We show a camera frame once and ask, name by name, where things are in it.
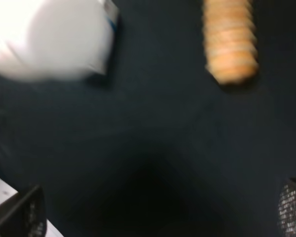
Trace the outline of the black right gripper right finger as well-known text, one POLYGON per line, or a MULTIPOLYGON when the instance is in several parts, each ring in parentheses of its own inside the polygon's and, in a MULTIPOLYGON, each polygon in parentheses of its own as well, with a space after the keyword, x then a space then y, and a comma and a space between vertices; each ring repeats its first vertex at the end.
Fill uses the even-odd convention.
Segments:
POLYGON ((290 178, 281 190, 278 226, 281 236, 296 237, 296 178, 290 178))

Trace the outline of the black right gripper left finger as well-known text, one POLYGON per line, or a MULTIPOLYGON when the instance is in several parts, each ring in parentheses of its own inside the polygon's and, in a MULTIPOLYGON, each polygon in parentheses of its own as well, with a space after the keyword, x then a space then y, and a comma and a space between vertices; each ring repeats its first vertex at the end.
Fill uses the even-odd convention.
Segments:
POLYGON ((42 187, 30 186, 0 204, 0 237, 44 237, 47 232, 42 187))

